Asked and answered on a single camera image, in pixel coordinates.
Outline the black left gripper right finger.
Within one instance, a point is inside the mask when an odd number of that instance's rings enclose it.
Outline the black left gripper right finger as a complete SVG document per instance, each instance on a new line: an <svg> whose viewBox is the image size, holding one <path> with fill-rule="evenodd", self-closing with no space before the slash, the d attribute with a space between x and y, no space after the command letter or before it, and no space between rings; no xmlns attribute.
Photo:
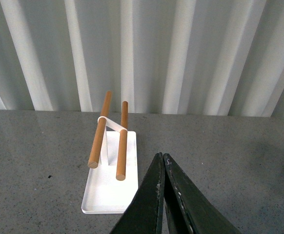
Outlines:
<svg viewBox="0 0 284 234"><path fill-rule="evenodd" d="M239 234L170 154L164 154L164 199L171 234Z"/></svg>

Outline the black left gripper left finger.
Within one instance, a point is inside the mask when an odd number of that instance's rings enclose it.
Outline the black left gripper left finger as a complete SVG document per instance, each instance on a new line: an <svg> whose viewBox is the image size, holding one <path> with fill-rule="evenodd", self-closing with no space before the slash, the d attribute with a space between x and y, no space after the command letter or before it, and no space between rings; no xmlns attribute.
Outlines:
<svg viewBox="0 0 284 234"><path fill-rule="evenodd" d="M132 202L112 229L112 234L160 234L162 232L165 166L163 154L155 154Z"/></svg>

